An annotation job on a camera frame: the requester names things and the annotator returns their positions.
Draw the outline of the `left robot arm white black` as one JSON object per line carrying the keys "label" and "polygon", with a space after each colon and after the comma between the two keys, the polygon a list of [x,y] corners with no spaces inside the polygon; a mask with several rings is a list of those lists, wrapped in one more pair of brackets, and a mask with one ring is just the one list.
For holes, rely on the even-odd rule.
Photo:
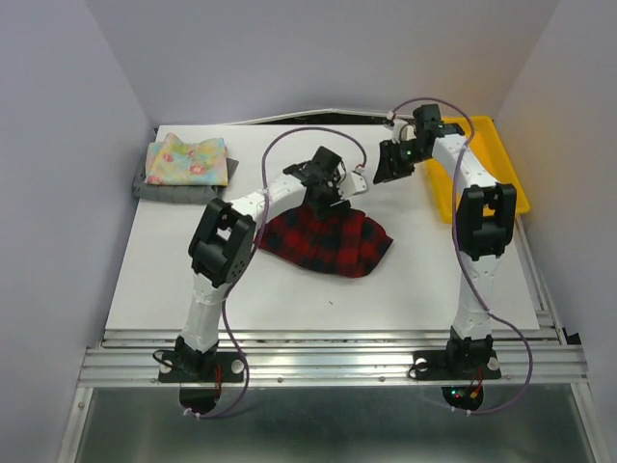
{"label": "left robot arm white black", "polygon": [[215,198],[207,205],[189,244],[193,291],[171,368],[196,382],[214,375],[223,305],[247,270],[267,220],[304,203],[315,205],[320,213],[348,205],[353,193],[340,185],[352,182],[342,158],[320,147],[312,159],[286,167],[254,193],[231,202]]}

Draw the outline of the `pastel floral skirt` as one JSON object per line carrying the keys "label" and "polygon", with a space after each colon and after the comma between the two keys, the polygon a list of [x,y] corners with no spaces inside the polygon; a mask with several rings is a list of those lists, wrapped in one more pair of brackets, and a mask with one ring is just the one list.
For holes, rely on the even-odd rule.
{"label": "pastel floral skirt", "polygon": [[148,146],[145,183],[171,186],[227,186],[228,151],[223,138],[185,143],[173,133]]}

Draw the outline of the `red black plaid skirt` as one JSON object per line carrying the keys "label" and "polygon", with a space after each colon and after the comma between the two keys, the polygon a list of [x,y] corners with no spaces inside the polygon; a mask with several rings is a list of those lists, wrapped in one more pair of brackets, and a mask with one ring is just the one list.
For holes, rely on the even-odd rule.
{"label": "red black plaid skirt", "polygon": [[268,222],[259,249],[312,272],[356,279],[369,275],[392,243],[360,210],[319,220],[302,205]]}

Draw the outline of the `grey pleated skirt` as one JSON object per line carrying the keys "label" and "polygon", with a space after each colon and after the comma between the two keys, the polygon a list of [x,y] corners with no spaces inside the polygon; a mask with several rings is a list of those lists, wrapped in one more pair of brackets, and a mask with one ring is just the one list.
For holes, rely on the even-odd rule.
{"label": "grey pleated skirt", "polygon": [[132,181],[132,193],[138,200],[164,204],[207,205],[214,198],[221,198],[225,186],[171,186],[146,183],[146,157],[143,156]]}

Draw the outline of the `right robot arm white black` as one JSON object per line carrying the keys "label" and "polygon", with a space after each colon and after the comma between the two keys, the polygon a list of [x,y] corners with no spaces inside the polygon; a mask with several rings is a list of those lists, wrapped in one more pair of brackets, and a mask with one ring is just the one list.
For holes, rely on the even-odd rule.
{"label": "right robot arm white black", "polygon": [[492,335],[495,273],[514,234],[517,189],[498,181],[471,149],[474,126],[446,123],[438,104],[423,104],[407,122],[389,112],[390,136],[380,144],[374,183],[410,176],[416,165],[437,162],[452,180],[452,240],[461,269],[458,308],[442,350],[418,350],[410,368],[419,381],[500,376]]}

